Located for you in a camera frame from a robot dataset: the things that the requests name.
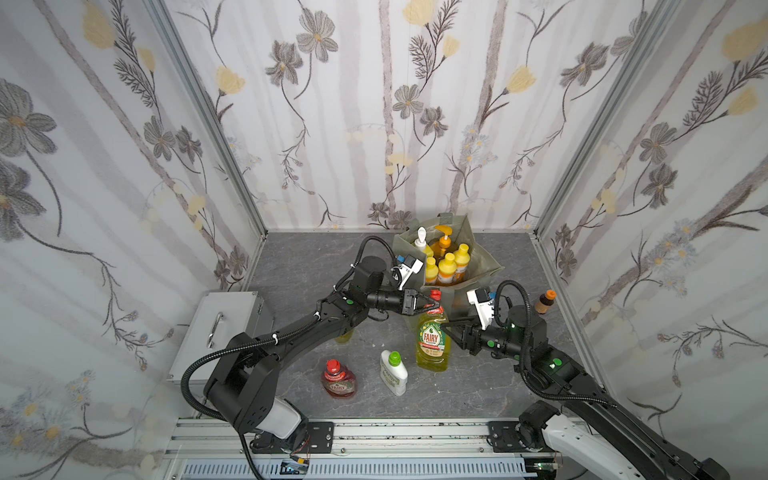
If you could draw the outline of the orange bottle yellow cap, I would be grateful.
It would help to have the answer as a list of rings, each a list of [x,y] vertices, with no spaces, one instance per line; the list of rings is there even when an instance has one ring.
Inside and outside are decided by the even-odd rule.
[[[446,253],[438,263],[438,280],[440,285],[452,285],[455,282],[457,263],[453,253]]]
[[[439,275],[439,268],[436,259],[428,256],[425,263],[425,281],[426,285],[435,285]]]
[[[454,282],[456,284],[464,281],[466,273],[471,260],[470,246],[466,243],[461,243],[457,250],[454,252],[456,270],[454,273]]]

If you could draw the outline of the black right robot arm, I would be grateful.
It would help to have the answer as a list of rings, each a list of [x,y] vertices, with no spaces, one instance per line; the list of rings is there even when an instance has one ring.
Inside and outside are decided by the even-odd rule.
[[[504,442],[529,451],[550,449],[601,479],[727,479],[712,458],[697,459],[652,430],[614,399],[574,358],[554,347],[547,325],[524,287],[506,280],[494,292],[471,291],[472,312],[442,324],[455,345],[514,361],[537,402]]]

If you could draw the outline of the large orange pump soap bottle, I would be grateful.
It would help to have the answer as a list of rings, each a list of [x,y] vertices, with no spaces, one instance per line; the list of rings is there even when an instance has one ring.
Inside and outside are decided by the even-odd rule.
[[[448,225],[437,225],[435,226],[435,231],[438,236],[430,243],[430,248],[435,260],[439,261],[443,259],[447,253],[452,253],[454,251],[453,240],[451,238],[453,229]]]

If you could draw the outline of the green bottle red cap front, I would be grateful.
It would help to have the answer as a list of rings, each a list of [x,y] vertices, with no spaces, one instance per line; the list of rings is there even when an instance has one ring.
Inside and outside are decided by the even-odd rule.
[[[425,370],[444,372],[449,364],[451,339],[441,326],[448,319],[440,305],[442,292],[433,289],[429,297],[433,306],[420,315],[417,328],[416,363]]]

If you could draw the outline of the green fabric shopping bag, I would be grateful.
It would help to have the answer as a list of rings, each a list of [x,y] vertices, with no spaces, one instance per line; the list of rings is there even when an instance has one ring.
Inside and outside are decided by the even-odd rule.
[[[440,283],[428,285],[425,273],[426,266],[423,266],[419,273],[413,274],[406,281],[405,286],[415,288],[425,294],[428,294],[432,289],[439,289],[442,291],[441,303],[446,313],[450,317],[465,316],[475,311],[467,299],[467,293],[477,288],[489,287],[492,276],[500,272],[503,267],[487,249],[476,241],[468,216],[453,213],[440,213],[428,220],[411,221],[404,232],[394,237],[393,249],[395,254],[403,257],[413,256],[426,262],[426,254],[416,246],[418,229],[421,227],[425,229],[425,241],[431,246],[442,235],[437,230],[438,226],[452,229],[449,236],[452,253],[455,253],[461,244],[468,245],[469,263],[464,268],[463,279],[451,285],[441,285]]]

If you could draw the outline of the red soap bottle red cap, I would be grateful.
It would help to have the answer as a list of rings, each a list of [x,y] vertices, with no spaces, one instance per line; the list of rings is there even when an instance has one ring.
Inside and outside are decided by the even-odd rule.
[[[336,398],[350,398],[357,392],[356,375],[335,359],[328,360],[322,374],[326,392]]]

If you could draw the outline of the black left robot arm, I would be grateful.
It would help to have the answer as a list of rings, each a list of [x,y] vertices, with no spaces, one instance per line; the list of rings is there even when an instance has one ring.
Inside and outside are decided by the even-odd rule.
[[[317,300],[312,313],[269,334],[237,334],[225,348],[193,361],[181,375],[186,403],[235,430],[254,478],[261,474],[246,434],[268,433],[287,452],[301,450],[310,437],[306,416],[276,395],[282,370],[358,327],[373,310],[413,317],[439,308],[439,300],[406,285],[408,276],[420,270],[416,259],[398,259],[391,246],[385,250],[386,258],[357,251],[349,270]]]

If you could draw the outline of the white bottle green cap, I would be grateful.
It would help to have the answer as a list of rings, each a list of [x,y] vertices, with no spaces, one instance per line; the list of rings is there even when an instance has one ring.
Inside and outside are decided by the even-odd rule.
[[[398,351],[381,352],[380,377],[394,395],[400,397],[406,392],[408,371]]]

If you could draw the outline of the large yellow pump soap bottle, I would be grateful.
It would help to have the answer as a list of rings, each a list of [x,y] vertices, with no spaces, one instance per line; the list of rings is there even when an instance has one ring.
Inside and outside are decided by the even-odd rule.
[[[421,253],[424,253],[427,258],[432,258],[434,256],[434,252],[432,248],[429,246],[428,242],[426,241],[426,236],[427,236],[426,228],[419,227],[417,229],[417,236],[413,242],[413,245]]]

